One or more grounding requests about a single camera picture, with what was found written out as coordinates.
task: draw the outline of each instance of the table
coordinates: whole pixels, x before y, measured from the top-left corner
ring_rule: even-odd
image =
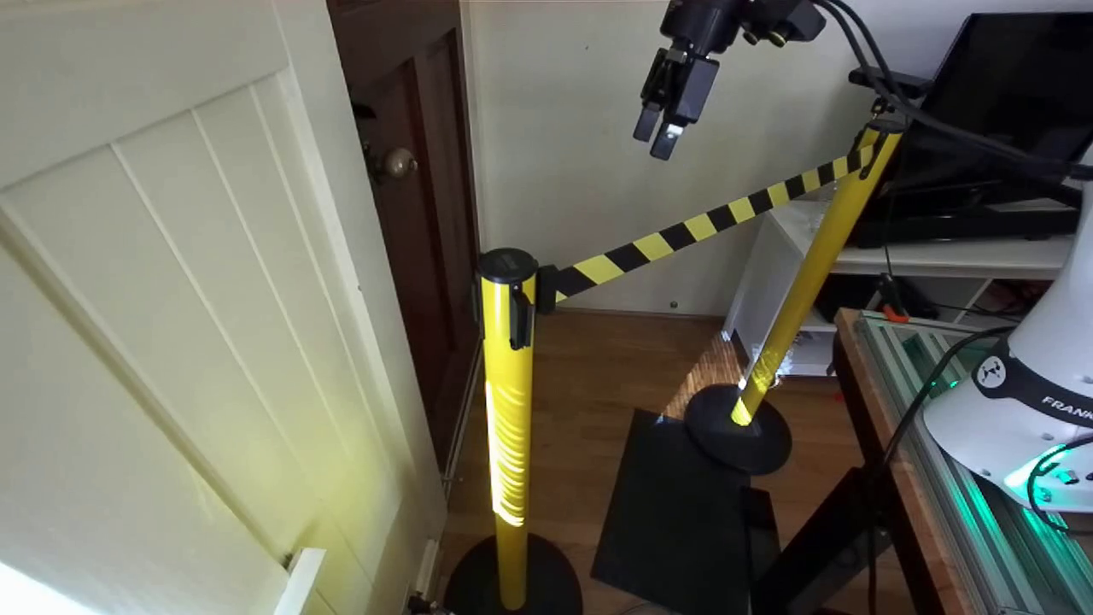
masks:
[[[902,406],[932,370],[953,324],[890,324],[842,311],[833,367],[861,444],[810,521],[755,584],[755,613],[813,613],[847,584],[869,553],[894,546],[916,613],[1087,613],[1089,543],[1051,534],[995,484],[953,464],[913,426],[891,467],[883,464]]]

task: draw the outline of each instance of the stanchion base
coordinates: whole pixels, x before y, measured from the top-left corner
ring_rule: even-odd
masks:
[[[500,543],[488,536],[476,543],[464,559],[451,572],[443,609],[459,615],[512,615],[500,595]],[[571,559],[547,543],[531,536],[527,543],[527,606],[521,615],[581,615],[581,582]]]
[[[749,426],[731,423],[739,385],[707,385],[687,403],[687,435],[715,462],[746,474],[768,474],[787,464],[794,438],[781,414],[759,406]]]

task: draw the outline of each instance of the wooden door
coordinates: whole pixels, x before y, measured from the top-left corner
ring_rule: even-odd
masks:
[[[0,76],[0,576],[276,613],[317,546],[309,613],[403,613],[443,496],[325,0],[0,3]]]
[[[456,0],[331,0],[436,462],[476,367],[479,254]]]

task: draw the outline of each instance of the yellow stanchion post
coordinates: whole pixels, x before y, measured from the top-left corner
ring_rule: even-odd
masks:
[[[765,406],[765,392],[778,380],[778,367],[795,341],[798,324],[816,303],[816,294],[833,271],[852,228],[858,224],[861,209],[875,193],[902,134],[883,134],[869,127],[863,142],[875,142],[875,160],[847,174],[820,222],[820,233],[790,286],[790,296],[773,324],[773,336],[761,344],[761,355],[752,362],[746,390],[710,385],[687,406],[687,426],[698,444],[723,464],[742,472],[773,472],[790,455],[790,426],[781,416]]]
[[[527,531],[538,271],[522,249],[493,249],[476,271],[497,536],[456,566],[443,598],[456,613],[581,613],[581,584],[567,557]]]

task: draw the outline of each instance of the white door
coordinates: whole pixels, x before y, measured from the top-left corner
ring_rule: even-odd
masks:
[[[0,564],[399,613],[443,500],[325,3],[0,0],[0,83]]]

